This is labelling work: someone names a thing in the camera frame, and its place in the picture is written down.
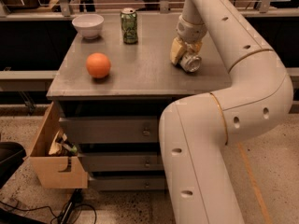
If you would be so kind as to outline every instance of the table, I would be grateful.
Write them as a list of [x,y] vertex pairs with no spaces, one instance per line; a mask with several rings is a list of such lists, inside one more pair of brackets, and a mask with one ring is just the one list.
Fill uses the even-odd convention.
[[[60,108],[60,124],[79,150],[90,185],[99,190],[164,189],[159,117],[173,101],[227,88],[231,80],[207,34],[202,65],[186,74],[170,63],[178,13],[138,13],[138,43],[122,42],[119,14],[104,14],[102,34],[77,35],[48,91]],[[92,78],[88,55],[111,61],[108,77]]]

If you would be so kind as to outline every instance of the cabinet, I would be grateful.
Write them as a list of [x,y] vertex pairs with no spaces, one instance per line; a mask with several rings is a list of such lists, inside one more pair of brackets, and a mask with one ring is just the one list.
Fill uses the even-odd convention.
[[[159,119],[181,97],[230,86],[221,58],[207,36],[202,67],[186,74],[169,61],[178,13],[138,13],[138,43],[121,38],[119,14],[104,14],[101,37],[77,35],[48,91],[60,125],[79,150],[89,187],[99,190],[165,189]],[[108,77],[93,79],[85,61],[102,52]]]

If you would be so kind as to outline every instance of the small can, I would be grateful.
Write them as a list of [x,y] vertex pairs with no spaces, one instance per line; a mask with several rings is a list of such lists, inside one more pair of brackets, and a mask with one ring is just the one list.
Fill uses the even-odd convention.
[[135,9],[128,7],[121,11],[121,31],[124,43],[134,44],[138,41]]

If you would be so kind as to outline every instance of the gray tabletop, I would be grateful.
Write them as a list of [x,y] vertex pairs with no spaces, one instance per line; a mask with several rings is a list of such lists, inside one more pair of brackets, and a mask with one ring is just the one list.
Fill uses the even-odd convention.
[[[186,74],[170,63],[176,37],[178,13],[138,13],[138,43],[124,44],[119,14],[106,14],[99,38],[77,35],[53,80],[51,100],[92,100],[128,96],[187,96],[230,86],[230,78],[213,41],[206,35],[200,51],[200,69]],[[107,77],[92,78],[85,67],[87,57],[101,52],[111,61]]]

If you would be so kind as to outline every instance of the cardboard box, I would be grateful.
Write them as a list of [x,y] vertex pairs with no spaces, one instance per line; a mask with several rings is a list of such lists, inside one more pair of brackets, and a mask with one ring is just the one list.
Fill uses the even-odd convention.
[[88,187],[88,174],[78,157],[48,156],[50,145],[59,129],[59,112],[52,103],[37,131],[29,161],[44,188],[85,189]]

